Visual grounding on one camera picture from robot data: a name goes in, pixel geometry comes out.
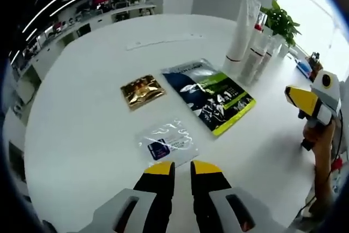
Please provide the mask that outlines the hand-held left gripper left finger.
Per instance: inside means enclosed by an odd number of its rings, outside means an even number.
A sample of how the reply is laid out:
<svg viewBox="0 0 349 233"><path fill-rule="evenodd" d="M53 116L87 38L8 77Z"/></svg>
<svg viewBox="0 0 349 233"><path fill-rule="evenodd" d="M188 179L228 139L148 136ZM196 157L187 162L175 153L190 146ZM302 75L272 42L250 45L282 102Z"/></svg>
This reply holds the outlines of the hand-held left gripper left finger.
<svg viewBox="0 0 349 233"><path fill-rule="evenodd" d="M125 188L93 214L93 232L165 232L172 212L175 163L145 169L132 189Z"/></svg>

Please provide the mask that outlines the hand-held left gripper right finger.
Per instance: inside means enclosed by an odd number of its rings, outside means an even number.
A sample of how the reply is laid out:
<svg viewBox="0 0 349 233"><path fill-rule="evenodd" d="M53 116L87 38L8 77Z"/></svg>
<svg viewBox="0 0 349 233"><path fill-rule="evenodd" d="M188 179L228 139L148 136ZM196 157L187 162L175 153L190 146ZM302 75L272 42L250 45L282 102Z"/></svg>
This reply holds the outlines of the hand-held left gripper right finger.
<svg viewBox="0 0 349 233"><path fill-rule="evenodd" d="M277 232L269 208L240 187L232 187L214 164L190 163L193 209L200 232Z"/></svg>

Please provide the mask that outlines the person's right hand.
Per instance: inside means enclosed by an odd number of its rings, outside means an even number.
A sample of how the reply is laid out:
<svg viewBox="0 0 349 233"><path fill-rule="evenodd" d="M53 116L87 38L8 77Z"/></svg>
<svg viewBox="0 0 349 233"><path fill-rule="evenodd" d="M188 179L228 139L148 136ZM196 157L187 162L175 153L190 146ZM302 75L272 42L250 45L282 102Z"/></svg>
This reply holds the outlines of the person's right hand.
<svg viewBox="0 0 349 233"><path fill-rule="evenodd" d="M332 139L335 131L335 122L325 126L323 129L305 126L303 129L304 138L314 143L312 151L315 160L330 160Z"/></svg>

